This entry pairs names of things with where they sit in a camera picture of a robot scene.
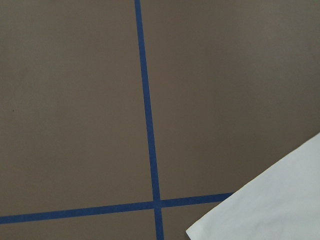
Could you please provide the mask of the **white long-sleeve printed shirt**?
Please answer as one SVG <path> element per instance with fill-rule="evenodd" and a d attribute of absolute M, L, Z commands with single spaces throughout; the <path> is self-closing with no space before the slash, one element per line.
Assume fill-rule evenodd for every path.
<path fill-rule="evenodd" d="M 320 137 L 290 152 L 187 230 L 192 240 L 317 240 Z"/>

